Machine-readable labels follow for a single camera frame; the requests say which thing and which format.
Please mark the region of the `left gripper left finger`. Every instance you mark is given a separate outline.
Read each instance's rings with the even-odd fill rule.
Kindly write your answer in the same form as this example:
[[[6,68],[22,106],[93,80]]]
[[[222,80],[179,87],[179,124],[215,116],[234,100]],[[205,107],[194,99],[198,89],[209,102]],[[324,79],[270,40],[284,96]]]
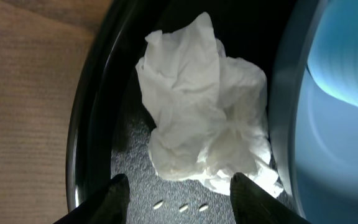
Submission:
[[[126,224],[129,202],[129,179],[118,174],[55,224]]]

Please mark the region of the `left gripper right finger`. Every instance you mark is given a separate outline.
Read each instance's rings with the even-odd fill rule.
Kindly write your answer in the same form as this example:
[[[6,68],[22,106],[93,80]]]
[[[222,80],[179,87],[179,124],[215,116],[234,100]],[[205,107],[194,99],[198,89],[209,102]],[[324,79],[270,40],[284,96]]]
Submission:
[[[231,179],[230,201],[237,224],[308,224],[240,172]]]

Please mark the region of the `white tissue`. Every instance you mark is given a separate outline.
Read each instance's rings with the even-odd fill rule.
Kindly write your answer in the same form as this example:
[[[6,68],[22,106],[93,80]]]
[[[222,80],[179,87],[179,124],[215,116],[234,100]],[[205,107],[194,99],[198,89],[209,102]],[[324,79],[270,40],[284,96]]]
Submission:
[[[146,41],[135,69],[155,123],[148,150],[156,174],[229,195],[231,177],[240,172],[278,197],[283,188],[269,166],[264,71],[226,55],[207,13],[175,32],[151,32]]]

